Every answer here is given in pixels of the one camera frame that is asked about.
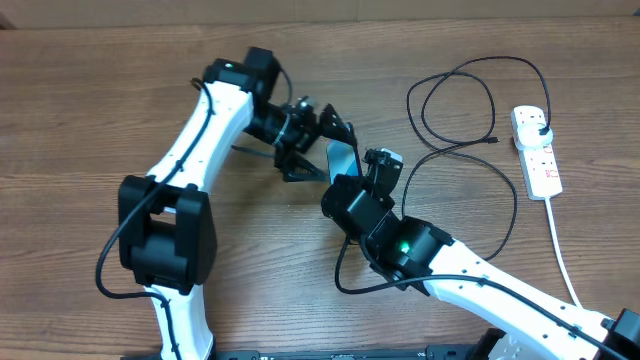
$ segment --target power plug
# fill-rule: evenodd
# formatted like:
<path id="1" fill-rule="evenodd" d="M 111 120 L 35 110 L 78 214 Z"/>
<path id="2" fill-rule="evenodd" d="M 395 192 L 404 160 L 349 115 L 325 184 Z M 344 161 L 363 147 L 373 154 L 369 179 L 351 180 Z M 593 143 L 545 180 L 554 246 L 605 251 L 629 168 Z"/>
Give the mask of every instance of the power plug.
<path id="1" fill-rule="evenodd" d="M 546 124 L 542 109 L 518 106 L 511 112 L 511 123 L 529 199 L 544 200 L 560 194 L 562 183 L 551 146 L 552 130 L 546 135 L 538 132 Z"/>

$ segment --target power strip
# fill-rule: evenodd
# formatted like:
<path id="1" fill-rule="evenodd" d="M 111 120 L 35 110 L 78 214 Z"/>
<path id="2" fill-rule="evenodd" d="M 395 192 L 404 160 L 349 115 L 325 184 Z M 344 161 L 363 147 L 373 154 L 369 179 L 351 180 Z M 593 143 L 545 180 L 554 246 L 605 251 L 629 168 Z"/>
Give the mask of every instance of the power strip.
<path id="1" fill-rule="evenodd" d="M 582 308 L 562 260 L 556 224 L 553 219 L 551 198 L 562 192 L 562 183 L 553 147 L 551 147 L 552 133 L 549 132 L 551 135 L 538 135 L 536 132 L 536 129 L 544 126 L 545 123 L 544 111 L 535 106 L 518 106 L 511 112 L 513 139 L 518 148 L 527 194 L 531 200 L 544 200 L 549 218 L 551 240 L 560 272 L 574 304 Z"/>

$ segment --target wooden table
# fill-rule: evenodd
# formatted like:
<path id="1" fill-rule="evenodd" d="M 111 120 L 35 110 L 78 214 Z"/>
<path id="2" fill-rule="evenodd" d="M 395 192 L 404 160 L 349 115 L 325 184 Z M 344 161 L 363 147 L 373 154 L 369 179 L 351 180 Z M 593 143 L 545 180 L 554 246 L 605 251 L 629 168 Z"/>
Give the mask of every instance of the wooden table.
<path id="1" fill-rule="evenodd" d="M 564 258 L 582 303 L 610 316 L 640 310 L 640 22 L 636 18 L 419 21 L 0 32 L 0 358 L 103 359 L 157 351 L 149 300 L 115 301 L 93 282 L 116 225 L 125 175 L 143 175 L 173 143 L 197 93 L 189 79 L 217 57 L 271 49 L 295 94 L 332 103 L 355 124 L 361 150 L 388 147 L 412 167 L 427 150 L 405 96 L 422 77 L 488 55 L 522 56 L 549 83 L 565 192 L 553 205 Z M 474 64 L 498 109 L 502 141 L 465 150 L 518 188 L 512 239 L 493 261 L 569 301 L 544 205 L 527 199 L 509 112 L 544 105 L 539 81 L 509 61 Z M 419 111 L 427 88 L 416 91 Z M 275 98 L 282 99 L 280 85 Z M 471 80 L 446 83 L 428 115 L 459 139 L 484 133 L 490 108 Z M 259 149 L 249 136 L 238 143 Z M 321 163 L 324 145 L 309 158 Z M 408 169 L 394 191 L 400 199 Z M 218 348 L 327 350 L 476 342 L 488 324 L 461 309 L 395 289 L 347 296 L 333 284 L 343 235 L 324 218 L 324 184 L 285 184 L 269 161 L 231 153 L 212 209 L 219 241 L 206 283 Z M 500 243 L 508 187 L 474 163 L 440 158 L 414 178 L 408 213 L 481 255 Z M 343 279 L 381 282 L 356 250 Z M 138 290 L 112 254 L 105 282 Z"/>

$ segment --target green light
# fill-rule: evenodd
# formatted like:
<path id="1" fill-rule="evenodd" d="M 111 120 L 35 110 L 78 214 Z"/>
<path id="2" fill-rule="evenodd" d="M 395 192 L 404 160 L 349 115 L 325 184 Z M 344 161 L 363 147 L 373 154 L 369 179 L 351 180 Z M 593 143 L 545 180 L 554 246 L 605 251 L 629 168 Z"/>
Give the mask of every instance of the green light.
<path id="1" fill-rule="evenodd" d="M 409 246 L 408 243 L 406 242 L 400 243 L 400 251 L 402 251 L 402 253 L 406 254 L 409 252 L 409 250 L 411 250 L 411 246 Z"/>

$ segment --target wall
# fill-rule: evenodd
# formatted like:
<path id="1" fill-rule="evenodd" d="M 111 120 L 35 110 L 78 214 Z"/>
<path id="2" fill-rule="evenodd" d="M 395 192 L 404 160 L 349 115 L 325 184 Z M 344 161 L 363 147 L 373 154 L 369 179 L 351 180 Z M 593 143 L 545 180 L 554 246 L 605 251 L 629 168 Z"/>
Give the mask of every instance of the wall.
<path id="1" fill-rule="evenodd" d="M 633 15 L 640 0 L 0 0 L 18 29 Z"/>

